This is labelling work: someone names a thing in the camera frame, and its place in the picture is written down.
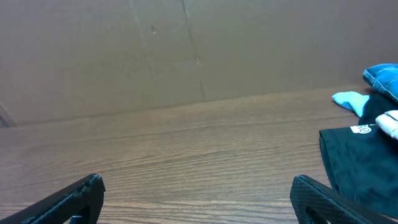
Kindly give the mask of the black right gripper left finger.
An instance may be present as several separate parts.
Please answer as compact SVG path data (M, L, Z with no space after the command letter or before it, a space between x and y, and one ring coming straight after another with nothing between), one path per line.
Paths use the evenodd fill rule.
M4 224L96 224L106 189L102 177L90 174L39 202L1 220Z

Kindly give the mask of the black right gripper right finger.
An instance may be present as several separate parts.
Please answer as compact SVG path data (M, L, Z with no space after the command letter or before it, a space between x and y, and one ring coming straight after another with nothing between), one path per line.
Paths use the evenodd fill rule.
M299 224L397 224L307 175L294 177L290 202Z

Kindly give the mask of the beige khaki shorts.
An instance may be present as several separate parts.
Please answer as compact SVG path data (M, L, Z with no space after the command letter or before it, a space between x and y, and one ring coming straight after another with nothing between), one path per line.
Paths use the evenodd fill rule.
M398 140L397 110L387 111L376 118L376 124L391 138Z

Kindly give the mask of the black printed t-shirt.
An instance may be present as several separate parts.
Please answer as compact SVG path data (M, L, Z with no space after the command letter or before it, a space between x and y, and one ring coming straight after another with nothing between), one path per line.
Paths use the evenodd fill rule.
M397 140L376 118L397 103L375 93L358 125L320 131L320 150L336 192L374 212L397 218Z

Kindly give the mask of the light blue garment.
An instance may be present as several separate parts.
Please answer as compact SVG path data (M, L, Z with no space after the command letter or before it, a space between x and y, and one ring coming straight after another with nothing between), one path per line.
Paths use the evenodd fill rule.
M335 93L331 98L337 105L353 111L361 118L364 113L364 106L370 99L370 96L362 95L355 91L346 91Z

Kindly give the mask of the blue denim jeans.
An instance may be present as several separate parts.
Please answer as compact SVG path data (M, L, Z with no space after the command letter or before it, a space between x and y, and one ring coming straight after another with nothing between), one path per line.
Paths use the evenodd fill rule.
M373 90L397 102L397 64L382 63L364 70L364 81Z

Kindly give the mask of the brown cardboard backboard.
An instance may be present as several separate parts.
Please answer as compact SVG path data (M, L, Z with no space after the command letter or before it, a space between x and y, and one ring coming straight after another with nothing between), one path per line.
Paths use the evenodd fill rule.
M396 1L2 1L10 126L357 83Z

